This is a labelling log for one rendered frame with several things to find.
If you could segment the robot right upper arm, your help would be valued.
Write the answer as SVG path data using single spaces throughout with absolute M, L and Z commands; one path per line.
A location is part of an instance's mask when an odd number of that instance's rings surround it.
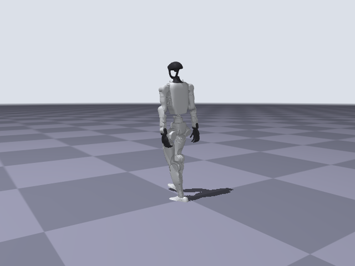
M 189 107 L 188 107 L 188 110 L 193 110 L 193 109 L 195 109 L 194 86 L 192 84 L 188 84 L 188 86 L 189 86 Z

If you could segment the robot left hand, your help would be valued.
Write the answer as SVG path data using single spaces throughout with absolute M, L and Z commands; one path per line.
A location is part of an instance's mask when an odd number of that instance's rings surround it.
M 162 139 L 161 140 L 162 140 L 162 143 L 164 144 L 165 147 L 170 148 L 173 145 L 170 145 L 168 137 L 167 137 L 166 134 L 167 134 L 167 130 L 166 130 L 166 128 L 164 128 L 164 134 L 161 133 L 161 135 L 162 135 Z

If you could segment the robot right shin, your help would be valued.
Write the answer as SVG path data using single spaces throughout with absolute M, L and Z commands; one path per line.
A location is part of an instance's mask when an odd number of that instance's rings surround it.
M 183 157 L 184 157 L 184 155 L 183 155 Z M 184 160 L 185 160 L 185 157 L 184 157 Z M 183 173 L 183 169 L 184 169 L 184 161 L 181 163 L 181 172 Z

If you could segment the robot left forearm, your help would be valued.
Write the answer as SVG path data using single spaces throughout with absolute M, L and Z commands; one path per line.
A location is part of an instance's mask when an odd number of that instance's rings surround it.
M 167 126 L 167 124 L 166 124 L 167 115 L 164 113 L 164 109 L 161 106 L 158 108 L 158 113 L 159 113 L 159 118 L 160 118 L 160 132 L 162 134 L 164 134 L 164 128 L 166 128 L 166 126 Z

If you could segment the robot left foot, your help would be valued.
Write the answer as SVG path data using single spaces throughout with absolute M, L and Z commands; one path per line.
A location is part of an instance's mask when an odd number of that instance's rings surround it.
M 180 195 L 179 195 L 180 196 Z M 174 200 L 174 201 L 180 201 L 180 202 L 188 202 L 188 198 L 185 196 L 182 196 L 181 198 L 179 198 L 179 196 L 176 197 L 171 197 L 169 198 L 170 200 Z

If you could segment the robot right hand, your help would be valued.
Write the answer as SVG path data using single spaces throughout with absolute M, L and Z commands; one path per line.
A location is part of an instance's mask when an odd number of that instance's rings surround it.
M 193 137 L 193 140 L 191 142 L 198 142 L 199 139 L 200 139 L 200 136 L 199 136 L 199 131 L 198 131 L 198 123 L 196 123 L 196 127 L 192 127 L 193 128 L 193 133 L 191 134 L 190 138 L 192 137 L 192 135 L 194 136 Z

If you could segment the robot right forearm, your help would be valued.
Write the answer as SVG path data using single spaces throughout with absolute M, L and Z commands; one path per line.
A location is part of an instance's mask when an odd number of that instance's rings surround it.
M 190 111 L 192 127 L 196 127 L 196 123 L 198 123 L 198 119 L 197 119 L 197 114 L 196 113 L 197 113 L 196 107 L 195 107 L 195 109 Z

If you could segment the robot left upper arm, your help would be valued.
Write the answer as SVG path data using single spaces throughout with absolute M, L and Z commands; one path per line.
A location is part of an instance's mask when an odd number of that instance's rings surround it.
M 163 107 L 164 109 L 164 113 L 167 112 L 167 103 L 168 103 L 167 93 L 169 92 L 169 89 L 170 89 L 170 84 L 162 85 L 159 88 L 160 102 L 161 102 L 161 107 Z

